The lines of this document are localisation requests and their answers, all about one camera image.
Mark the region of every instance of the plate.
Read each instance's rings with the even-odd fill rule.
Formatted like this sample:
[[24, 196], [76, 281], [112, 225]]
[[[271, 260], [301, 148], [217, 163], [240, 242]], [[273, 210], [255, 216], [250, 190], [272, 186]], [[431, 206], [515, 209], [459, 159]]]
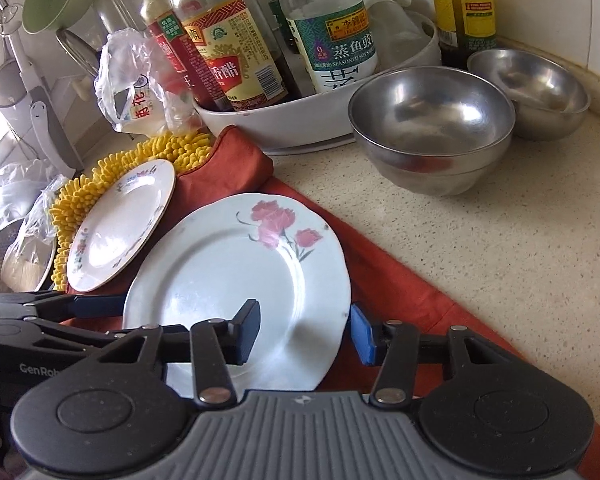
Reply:
[[[329, 225], [285, 196], [234, 195], [184, 218], [142, 263], [123, 327], [231, 319], [250, 298], [262, 320], [247, 364], [229, 366], [238, 395], [313, 390], [340, 347], [349, 273]], [[167, 384], [192, 397], [190, 365], [168, 366]]]
[[66, 274], [75, 290], [107, 283], [136, 256], [162, 218], [175, 177], [168, 160], [151, 160], [107, 189], [71, 244]]

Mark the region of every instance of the yellow chenille mat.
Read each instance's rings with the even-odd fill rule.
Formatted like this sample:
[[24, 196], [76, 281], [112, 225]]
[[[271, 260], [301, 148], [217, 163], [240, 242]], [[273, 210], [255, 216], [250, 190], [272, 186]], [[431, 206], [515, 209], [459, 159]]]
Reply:
[[98, 161], [91, 178], [70, 180], [49, 210], [58, 228], [58, 254], [51, 276], [55, 290], [66, 290], [66, 262], [74, 235], [96, 200], [125, 173], [148, 160], [162, 158], [173, 163], [176, 174], [197, 168], [211, 152], [213, 137], [200, 131], [174, 136], [167, 132], [140, 142], [128, 152], [113, 153]]

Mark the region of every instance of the white tray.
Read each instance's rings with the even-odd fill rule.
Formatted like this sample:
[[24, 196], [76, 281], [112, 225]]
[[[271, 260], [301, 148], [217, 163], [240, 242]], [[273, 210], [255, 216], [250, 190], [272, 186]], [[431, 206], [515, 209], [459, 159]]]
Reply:
[[[432, 34], [431, 41], [416, 56], [384, 72], [407, 66], [439, 66], [442, 61], [436, 27], [429, 18], [417, 12], [410, 10], [405, 12], [416, 23], [420, 23], [429, 35]], [[294, 70], [301, 63], [299, 56], [286, 52], [285, 57], [296, 79], [301, 75], [308, 78], [306, 72], [298, 73], [298, 70]], [[335, 144], [323, 141], [346, 136], [352, 132], [347, 115], [349, 99], [353, 92], [376, 75], [378, 74], [337, 90], [248, 112], [210, 112], [199, 107], [198, 112], [213, 134], [219, 135], [225, 127], [234, 124], [248, 134], [265, 152], [282, 154], [324, 150]], [[307, 146], [317, 142], [320, 144], [313, 148]]]

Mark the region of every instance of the metal screw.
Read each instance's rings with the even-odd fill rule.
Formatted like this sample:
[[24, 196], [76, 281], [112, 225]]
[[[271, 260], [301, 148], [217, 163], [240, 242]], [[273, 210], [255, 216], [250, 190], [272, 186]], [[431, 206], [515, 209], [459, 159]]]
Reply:
[[382, 388], [376, 391], [376, 400], [383, 404], [400, 404], [407, 399], [407, 394], [400, 388]]
[[222, 386], [212, 386], [200, 393], [200, 400], [207, 404], [222, 404], [231, 399], [231, 392]]

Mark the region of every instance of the kitchen counter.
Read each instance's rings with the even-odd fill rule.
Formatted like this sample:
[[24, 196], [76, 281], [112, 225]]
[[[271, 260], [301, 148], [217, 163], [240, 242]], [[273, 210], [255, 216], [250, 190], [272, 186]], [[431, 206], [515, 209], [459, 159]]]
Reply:
[[600, 118], [559, 142], [514, 139], [494, 173], [455, 197], [394, 186], [355, 144], [275, 163], [583, 394], [600, 423]]

